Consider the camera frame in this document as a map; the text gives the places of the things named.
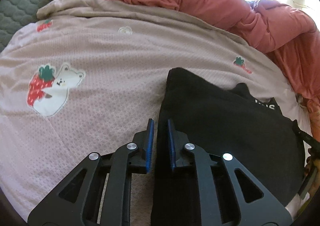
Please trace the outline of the right hand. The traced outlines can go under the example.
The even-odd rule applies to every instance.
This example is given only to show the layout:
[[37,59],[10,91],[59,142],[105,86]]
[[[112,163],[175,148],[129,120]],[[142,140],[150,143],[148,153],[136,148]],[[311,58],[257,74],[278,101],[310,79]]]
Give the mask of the right hand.
[[308,153],[310,154],[310,156],[308,156],[308,158],[306,159],[306,166],[304,169],[304,176],[307,176],[310,171],[311,168],[314,166],[317,168],[317,174],[315,177],[315,180],[312,183],[312,186],[309,190],[309,195],[310,198],[312,198],[315,193],[317,192],[319,185],[320,185],[320,178],[319,178],[319,159],[316,157],[315,151],[313,150],[313,148],[309,148],[308,149]]

